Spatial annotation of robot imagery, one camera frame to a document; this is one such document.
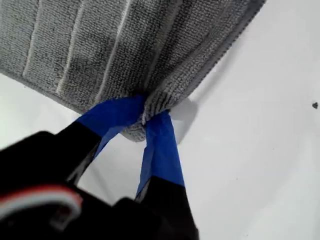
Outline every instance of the white wall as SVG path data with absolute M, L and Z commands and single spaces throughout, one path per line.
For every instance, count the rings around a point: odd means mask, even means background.
M 172 111 L 202 239 L 320 238 L 317 0 L 268 0 L 223 61 Z M 77 114 L 0 76 L 0 148 Z M 145 144 L 112 140 L 80 185 L 133 197 Z M 111 185 L 111 179 L 118 179 Z

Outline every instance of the blue tape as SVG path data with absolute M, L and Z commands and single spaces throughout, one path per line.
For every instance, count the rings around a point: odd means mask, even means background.
M 107 100 L 76 120 L 101 137 L 94 157 L 124 128 L 137 122 L 144 111 L 144 104 L 145 99 L 140 95 Z
M 146 147 L 137 194 L 151 176 L 185 186 L 174 127 L 168 112 L 162 112 L 146 123 Z

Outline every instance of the microfiber mop pad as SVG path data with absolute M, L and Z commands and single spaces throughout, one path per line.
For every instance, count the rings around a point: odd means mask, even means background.
M 123 134 L 185 99 L 265 0 L 0 0 L 0 72 L 84 113 L 143 94 Z

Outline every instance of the white cable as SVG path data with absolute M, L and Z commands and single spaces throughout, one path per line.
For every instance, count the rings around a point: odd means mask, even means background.
M 59 185 L 45 185 L 23 189 L 0 197 L 0 221 L 21 210 L 57 204 L 70 209 L 69 219 L 81 213 L 82 198 L 69 188 Z

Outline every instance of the gray terry cloth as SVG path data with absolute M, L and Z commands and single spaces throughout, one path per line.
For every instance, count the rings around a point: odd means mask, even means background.
M 0 72 L 84 113 L 143 94 L 123 134 L 185 99 L 265 0 L 0 0 Z

